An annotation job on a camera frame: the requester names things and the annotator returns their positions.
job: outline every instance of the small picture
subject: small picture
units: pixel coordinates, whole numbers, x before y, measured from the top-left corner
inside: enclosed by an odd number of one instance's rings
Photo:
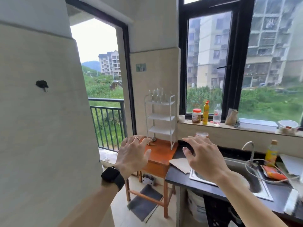
[[[146,72],[146,64],[136,64],[137,72]]]

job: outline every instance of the black countertop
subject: black countertop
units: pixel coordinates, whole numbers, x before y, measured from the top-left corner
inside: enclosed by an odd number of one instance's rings
[[[187,146],[189,149],[192,149],[190,146],[188,146],[188,144],[185,144],[184,142],[180,142],[176,150],[176,153],[173,156],[174,159],[185,158],[184,153],[182,151],[182,147],[184,146]],[[244,152],[237,149],[230,149],[224,147],[219,147],[219,149],[224,157],[229,157],[234,159],[249,160],[251,155],[251,152],[246,152],[246,151]],[[264,154],[255,153],[255,158],[264,159]],[[183,186],[189,188],[196,193],[202,193],[205,195],[212,196],[214,198],[228,201],[225,194],[222,192],[221,189],[219,189],[219,187],[191,180],[189,179],[189,173],[184,174],[182,171],[180,171],[178,168],[176,168],[173,165],[170,165],[170,168],[165,177],[165,181],[176,186]],[[271,202],[264,199],[260,199],[260,200],[268,208],[270,208],[273,212],[275,212],[278,216],[295,222],[303,223],[302,202],[300,201],[298,202],[297,207],[292,216],[285,214],[283,212],[287,198],[291,191],[291,186],[287,183],[284,183],[283,185],[274,185],[267,183],[267,187],[274,201]]]

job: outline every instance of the orange lid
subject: orange lid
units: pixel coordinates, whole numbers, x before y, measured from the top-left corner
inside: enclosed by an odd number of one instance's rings
[[[201,111],[201,109],[199,109],[199,108],[195,108],[194,110],[192,110],[192,112],[200,113],[200,112],[202,112],[202,111]]]

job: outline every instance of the floor mat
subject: floor mat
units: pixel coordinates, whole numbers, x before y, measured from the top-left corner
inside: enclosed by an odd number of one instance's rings
[[[141,194],[144,194],[148,197],[161,201],[162,194],[154,190],[150,185],[146,185],[141,191]],[[157,208],[157,204],[150,202],[144,198],[136,196],[134,199],[130,201],[127,205],[128,209],[131,210],[141,221],[147,222],[151,217],[155,209]]]

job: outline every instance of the hand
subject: hand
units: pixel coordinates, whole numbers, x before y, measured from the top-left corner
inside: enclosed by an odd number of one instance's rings
[[[183,147],[189,165],[205,179],[217,183],[223,175],[230,172],[217,145],[209,138],[188,136],[183,140],[189,143],[196,153],[194,157],[187,147]]]
[[[114,165],[115,168],[120,170],[121,175],[126,180],[129,176],[136,171],[141,170],[146,166],[151,149],[148,149],[145,154],[145,146],[151,140],[150,138],[144,138],[141,143],[140,140],[144,137],[142,135],[134,135],[129,138],[125,138],[118,151],[117,161]]]

